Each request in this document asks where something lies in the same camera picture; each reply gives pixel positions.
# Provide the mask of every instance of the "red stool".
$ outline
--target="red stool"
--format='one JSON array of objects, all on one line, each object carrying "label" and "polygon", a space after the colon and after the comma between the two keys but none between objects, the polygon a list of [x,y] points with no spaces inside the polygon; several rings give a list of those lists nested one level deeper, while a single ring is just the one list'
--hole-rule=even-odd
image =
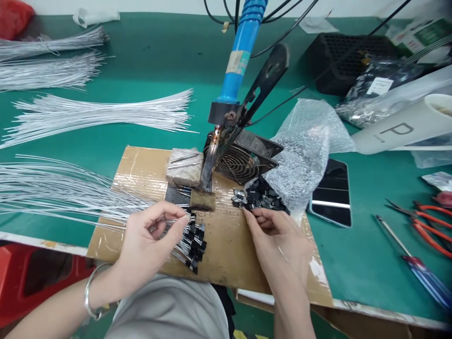
[{"label": "red stool", "polygon": [[94,268],[86,268],[84,257],[73,255],[67,278],[43,290],[25,296],[24,287],[32,254],[39,247],[12,243],[0,247],[0,328],[20,319],[47,298],[73,283],[89,277]]}]

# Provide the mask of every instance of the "bundle of white wires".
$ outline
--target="bundle of white wires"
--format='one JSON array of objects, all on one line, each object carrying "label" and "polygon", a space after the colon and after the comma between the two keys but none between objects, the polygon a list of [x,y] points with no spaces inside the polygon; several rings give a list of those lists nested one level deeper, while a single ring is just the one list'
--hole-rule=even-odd
[{"label": "bundle of white wires", "polygon": [[33,103],[13,103],[25,112],[17,116],[20,125],[9,127],[0,149],[58,133],[109,123],[131,123],[171,132],[188,131],[186,109],[192,89],[162,99],[131,104],[98,104],[47,95]]},{"label": "bundle of white wires", "polygon": [[[156,202],[65,161],[32,155],[16,155],[16,158],[32,162],[0,163],[0,214],[52,216],[123,232],[130,214]],[[103,224],[79,215],[102,217],[119,225]]]},{"label": "bundle of white wires", "polygon": [[45,41],[8,41],[0,40],[0,62],[34,57],[40,54],[52,53],[59,55],[65,50],[75,50],[101,46],[109,40],[103,27],[84,31],[69,38]]},{"label": "bundle of white wires", "polygon": [[105,59],[100,52],[72,58],[19,60],[0,63],[0,92],[51,87],[84,90],[85,83],[100,72]]}]

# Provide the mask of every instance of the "red plastic bag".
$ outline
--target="red plastic bag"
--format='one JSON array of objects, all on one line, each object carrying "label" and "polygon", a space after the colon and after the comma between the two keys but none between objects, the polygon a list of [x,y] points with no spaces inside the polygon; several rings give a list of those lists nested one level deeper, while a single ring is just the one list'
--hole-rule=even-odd
[{"label": "red plastic bag", "polygon": [[33,15],[30,5],[18,0],[0,0],[0,39],[13,40]]}]

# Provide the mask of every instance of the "fan grille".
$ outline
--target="fan grille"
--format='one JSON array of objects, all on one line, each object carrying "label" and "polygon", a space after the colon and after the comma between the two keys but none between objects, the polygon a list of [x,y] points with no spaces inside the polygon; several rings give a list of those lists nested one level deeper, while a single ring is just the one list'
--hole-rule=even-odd
[{"label": "fan grille", "polygon": [[232,145],[215,171],[243,185],[259,175],[259,166],[255,159],[248,152]]}]

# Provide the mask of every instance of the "silver bracelet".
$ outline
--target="silver bracelet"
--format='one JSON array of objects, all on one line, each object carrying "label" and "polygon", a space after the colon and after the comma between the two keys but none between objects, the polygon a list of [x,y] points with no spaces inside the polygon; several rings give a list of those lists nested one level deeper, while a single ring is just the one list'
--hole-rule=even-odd
[{"label": "silver bracelet", "polygon": [[85,308],[88,311],[89,316],[93,317],[94,320],[99,320],[102,316],[107,314],[110,311],[111,307],[114,305],[114,303],[113,304],[109,304],[108,308],[104,312],[99,311],[99,313],[97,313],[97,314],[95,313],[95,311],[89,305],[89,288],[91,287],[91,283],[92,283],[93,279],[97,276],[97,273],[98,273],[99,269],[101,267],[106,266],[106,265],[111,266],[113,264],[112,263],[104,263],[102,265],[97,266],[95,268],[95,270],[93,271],[93,273],[91,273],[91,275],[89,276],[88,281],[86,282],[86,286],[85,286]]}]

